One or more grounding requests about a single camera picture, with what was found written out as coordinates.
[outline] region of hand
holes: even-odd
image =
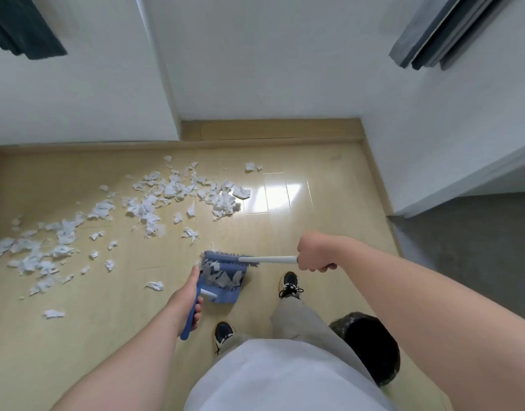
[[[307,232],[302,235],[297,246],[299,269],[320,272],[327,271],[327,268],[336,269],[336,260],[333,257],[335,238],[320,232]]]
[[[186,326],[186,320],[189,317],[192,304],[196,298],[196,284],[199,278],[199,267],[194,265],[190,272],[190,276],[186,280],[186,283],[174,292],[167,305],[174,311],[174,316],[177,318],[178,330],[177,336],[179,336]],[[196,307],[194,307],[194,318],[192,318],[192,327],[190,331],[195,330],[198,327],[198,321],[202,312],[203,298],[198,296],[196,300]]]

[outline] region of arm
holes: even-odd
[[[525,410],[525,320],[430,269],[348,237],[308,233],[299,268],[336,263],[458,411]]]
[[[162,408],[169,366],[177,337],[196,298],[197,266],[185,285],[128,343],[76,382],[52,411],[156,411]],[[203,299],[198,298],[192,329],[197,327]]]

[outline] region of shoe lace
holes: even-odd
[[[226,341],[227,339],[229,339],[230,337],[232,337],[233,334],[234,334],[234,333],[231,333],[231,334],[226,335],[226,336],[221,340],[221,346],[223,345],[223,343],[225,343],[225,341]],[[221,351],[221,346],[219,346],[218,343],[215,343],[215,345],[217,346],[217,352],[215,352],[215,353],[216,353],[216,354],[219,354],[219,352]]]
[[[302,288],[299,288],[297,285],[294,284],[284,284],[282,290],[280,291],[278,297],[284,298],[285,296],[289,294],[297,294],[297,293],[303,293],[304,290]]]

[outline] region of sneaker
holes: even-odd
[[[223,343],[225,343],[225,341],[228,338],[231,338],[234,335],[234,333],[235,333],[234,328],[228,323],[226,322],[217,323],[217,325],[215,326],[214,334],[213,334],[215,345],[217,345],[217,352],[215,352],[216,354],[219,354],[221,347],[223,346]]]
[[[299,288],[299,280],[293,271],[288,271],[280,280],[280,293],[278,297],[284,299],[285,297],[300,298],[299,294],[304,290]]]

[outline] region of gray floor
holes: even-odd
[[[525,193],[461,197],[391,221],[405,258],[525,318]]]

